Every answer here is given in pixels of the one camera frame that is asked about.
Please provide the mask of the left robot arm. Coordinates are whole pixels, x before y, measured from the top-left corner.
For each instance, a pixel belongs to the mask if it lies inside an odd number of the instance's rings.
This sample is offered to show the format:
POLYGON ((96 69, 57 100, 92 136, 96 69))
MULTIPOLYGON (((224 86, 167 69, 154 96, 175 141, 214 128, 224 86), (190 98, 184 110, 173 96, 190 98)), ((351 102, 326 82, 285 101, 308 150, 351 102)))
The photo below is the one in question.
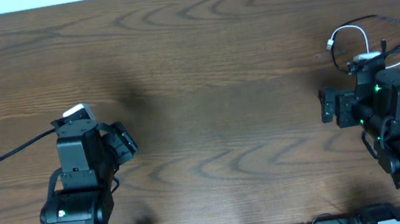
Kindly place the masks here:
POLYGON ((51 174, 41 224, 108 224, 115 174, 137 143, 121 122, 62 118, 53 128, 61 167, 51 174))

